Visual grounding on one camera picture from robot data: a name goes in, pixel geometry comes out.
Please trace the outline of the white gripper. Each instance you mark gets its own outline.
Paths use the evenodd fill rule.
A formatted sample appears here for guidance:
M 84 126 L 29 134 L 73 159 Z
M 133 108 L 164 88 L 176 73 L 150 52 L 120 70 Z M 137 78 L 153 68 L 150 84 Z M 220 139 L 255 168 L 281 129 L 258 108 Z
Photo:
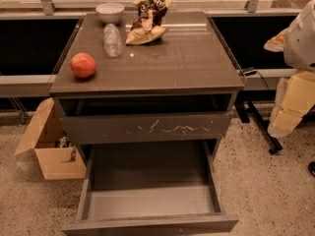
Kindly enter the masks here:
M 264 48 L 272 52 L 283 52 L 284 61 L 294 69 L 314 71 L 315 0 L 308 2 L 288 29 L 283 29 L 269 39 Z M 289 79 L 281 78 L 277 86 L 268 133 L 274 138 L 287 136 L 314 105 L 314 73 L 305 71 Z

